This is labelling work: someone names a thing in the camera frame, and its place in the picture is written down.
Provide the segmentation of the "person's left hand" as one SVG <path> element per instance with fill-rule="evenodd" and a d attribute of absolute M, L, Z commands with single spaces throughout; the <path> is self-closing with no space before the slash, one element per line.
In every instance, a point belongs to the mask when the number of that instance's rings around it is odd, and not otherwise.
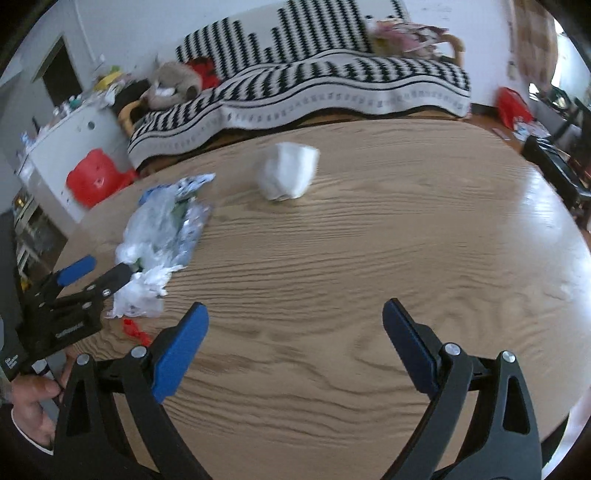
<path fill-rule="evenodd" d="M 19 432 L 45 454 L 52 455 L 56 424 L 42 408 L 41 402 L 62 400 L 75 363 L 72 351 L 66 351 L 66 364 L 58 380 L 37 375 L 18 376 L 11 382 L 12 419 Z"/>

